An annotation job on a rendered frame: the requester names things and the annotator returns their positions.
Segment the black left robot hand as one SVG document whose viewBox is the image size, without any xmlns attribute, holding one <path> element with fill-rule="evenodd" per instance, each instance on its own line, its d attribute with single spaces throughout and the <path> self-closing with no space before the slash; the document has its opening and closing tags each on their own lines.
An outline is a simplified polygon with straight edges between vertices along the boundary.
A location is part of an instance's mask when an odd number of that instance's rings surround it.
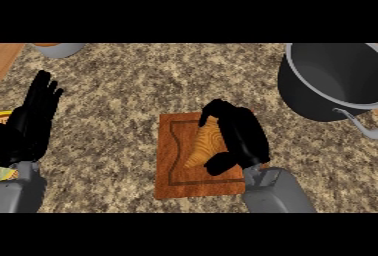
<svg viewBox="0 0 378 256">
<path fill-rule="evenodd" d="M 46 154 L 52 120 L 64 89 L 40 70 L 31 82 L 24 104 L 15 108 L 5 124 L 0 123 L 0 166 L 21 161 L 37 161 Z"/>
</svg>

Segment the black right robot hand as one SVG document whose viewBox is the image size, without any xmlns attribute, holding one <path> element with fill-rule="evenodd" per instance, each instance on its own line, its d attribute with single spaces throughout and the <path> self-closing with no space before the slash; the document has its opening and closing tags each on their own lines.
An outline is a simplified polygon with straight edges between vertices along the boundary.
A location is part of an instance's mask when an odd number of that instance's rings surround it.
<svg viewBox="0 0 378 256">
<path fill-rule="evenodd" d="M 245 169 L 267 163 L 269 141 L 253 111 L 214 99 L 202 108 L 199 127 L 205 125 L 210 116 L 217 118 L 228 151 L 217 153 L 205 162 L 208 174 L 217 176 L 235 165 Z"/>
</svg>

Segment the golden brown croissant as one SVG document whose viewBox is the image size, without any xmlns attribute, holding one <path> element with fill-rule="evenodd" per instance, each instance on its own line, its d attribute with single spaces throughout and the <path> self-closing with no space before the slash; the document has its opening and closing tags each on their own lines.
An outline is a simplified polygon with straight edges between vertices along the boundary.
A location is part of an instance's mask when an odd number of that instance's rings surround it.
<svg viewBox="0 0 378 256">
<path fill-rule="evenodd" d="M 211 157 L 222 152 L 225 140 L 217 124 L 219 119 L 213 116 L 207 118 L 205 125 L 198 128 L 194 139 L 194 146 L 189 158 L 185 162 L 186 168 L 204 165 Z"/>
</svg>

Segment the brown wooden cutting board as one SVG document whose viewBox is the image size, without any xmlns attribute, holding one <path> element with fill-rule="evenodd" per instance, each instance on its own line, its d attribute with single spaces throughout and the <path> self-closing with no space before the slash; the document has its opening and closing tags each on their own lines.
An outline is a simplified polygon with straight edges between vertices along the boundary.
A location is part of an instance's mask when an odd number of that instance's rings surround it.
<svg viewBox="0 0 378 256">
<path fill-rule="evenodd" d="M 160 115 L 154 191 L 157 199 L 233 195 L 245 192 L 239 166 L 219 176 L 211 176 L 202 165 L 185 167 L 194 149 L 199 116 L 199 112 Z"/>
</svg>

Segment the pale wooden board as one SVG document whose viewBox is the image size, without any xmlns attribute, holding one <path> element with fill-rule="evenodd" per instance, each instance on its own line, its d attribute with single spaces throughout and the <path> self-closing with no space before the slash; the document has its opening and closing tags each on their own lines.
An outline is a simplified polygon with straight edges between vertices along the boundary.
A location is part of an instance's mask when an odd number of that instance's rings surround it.
<svg viewBox="0 0 378 256">
<path fill-rule="evenodd" d="M 24 46 L 24 43 L 0 43 L 0 80 L 8 74 Z"/>
</svg>

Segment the dark grey metal pot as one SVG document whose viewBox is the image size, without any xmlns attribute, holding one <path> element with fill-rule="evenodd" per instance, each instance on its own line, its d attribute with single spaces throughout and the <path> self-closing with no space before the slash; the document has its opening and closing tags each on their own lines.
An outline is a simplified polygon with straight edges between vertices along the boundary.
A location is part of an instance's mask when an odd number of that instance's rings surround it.
<svg viewBox="0 0 378 256">
<path fill-rule="evenodd" d="M 378 140 L 356 116 L 378 109 L 378 45 L 288 43 L 278 72 L 278 90 L 291 110 L 318 122 L 349 119 Z"/>
</svg>

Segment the yellow and green object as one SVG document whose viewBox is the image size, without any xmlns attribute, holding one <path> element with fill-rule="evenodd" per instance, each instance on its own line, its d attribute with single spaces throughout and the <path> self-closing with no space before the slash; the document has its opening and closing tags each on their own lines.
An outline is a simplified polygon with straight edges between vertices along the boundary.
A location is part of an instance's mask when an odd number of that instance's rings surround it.
<svg viewBox="0 0 378 256">
<path fill-rule="evenodd" d="M 8 122 L 9 116 L 12 114 L 10 110 L 0 111 L 0 123 L 5 124 Z M 0 167 L 0 181 L 15 180 L 18 178 L 18 170 Z"/>
</svg>

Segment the grey bowl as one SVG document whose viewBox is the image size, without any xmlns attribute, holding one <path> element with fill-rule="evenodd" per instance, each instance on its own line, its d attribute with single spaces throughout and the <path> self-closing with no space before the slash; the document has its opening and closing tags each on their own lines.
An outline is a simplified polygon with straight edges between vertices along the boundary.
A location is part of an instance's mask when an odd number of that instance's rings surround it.
<svg viewBox="0 0 378 256">
<path fill-rule="evenodd" d="M 59 43 L 56 45 L 34 45 L 36 49 L 49 58 L 65 58 L 74 55 L 84 47 L 84 43 Z"/>
</svg>

